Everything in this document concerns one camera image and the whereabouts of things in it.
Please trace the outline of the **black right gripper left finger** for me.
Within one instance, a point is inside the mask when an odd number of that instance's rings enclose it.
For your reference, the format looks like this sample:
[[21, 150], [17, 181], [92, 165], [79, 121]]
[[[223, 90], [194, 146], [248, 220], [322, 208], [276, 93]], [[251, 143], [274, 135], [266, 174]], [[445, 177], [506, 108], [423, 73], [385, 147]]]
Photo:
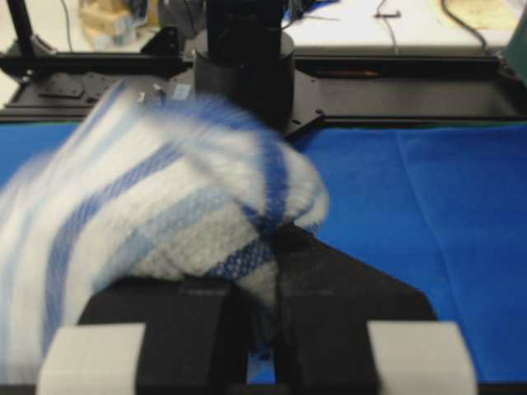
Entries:
[[93, 295], [77, 322], [144, 324], [137, 389], [228, 389], [246, 381], [249, 300], [229, 281], [123, 279]]

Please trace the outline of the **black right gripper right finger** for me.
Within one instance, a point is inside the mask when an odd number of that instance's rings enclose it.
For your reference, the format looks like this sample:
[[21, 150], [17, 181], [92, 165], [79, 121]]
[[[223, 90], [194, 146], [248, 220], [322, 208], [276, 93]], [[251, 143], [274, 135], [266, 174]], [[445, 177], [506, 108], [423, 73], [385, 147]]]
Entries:
[[436, 320], [423, 292], [300, 227], [282, 227], [272, 249], [278, 264], [279, 383], [378, 387], [368, 322]]

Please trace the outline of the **black left robot arm base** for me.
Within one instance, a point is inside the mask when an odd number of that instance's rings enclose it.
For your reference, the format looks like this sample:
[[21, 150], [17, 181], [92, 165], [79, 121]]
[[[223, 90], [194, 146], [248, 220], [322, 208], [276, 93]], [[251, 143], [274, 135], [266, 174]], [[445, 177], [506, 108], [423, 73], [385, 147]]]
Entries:
[[294, 44], [282, 31], [282, 1], [206, 1], [194, 89], [247, 109], [280, 130], [291, 117]]

